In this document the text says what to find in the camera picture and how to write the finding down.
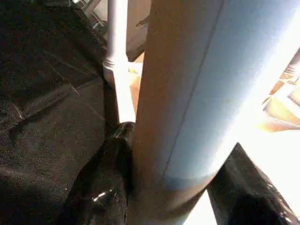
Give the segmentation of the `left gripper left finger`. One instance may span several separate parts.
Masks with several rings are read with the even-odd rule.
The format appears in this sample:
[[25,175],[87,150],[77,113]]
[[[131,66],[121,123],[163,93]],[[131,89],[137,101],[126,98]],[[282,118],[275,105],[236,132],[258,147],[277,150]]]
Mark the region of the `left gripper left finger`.
[[83,167],[59,215],[60,225],[125,225],[132,190],[133,123],[121,123]]

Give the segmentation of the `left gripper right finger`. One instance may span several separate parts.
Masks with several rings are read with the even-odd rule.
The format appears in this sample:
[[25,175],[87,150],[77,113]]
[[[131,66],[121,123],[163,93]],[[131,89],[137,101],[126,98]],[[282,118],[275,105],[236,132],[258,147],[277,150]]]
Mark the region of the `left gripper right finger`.
[[298,225],[300,220],[269,177],[237,143],[208,186],[219,225]]

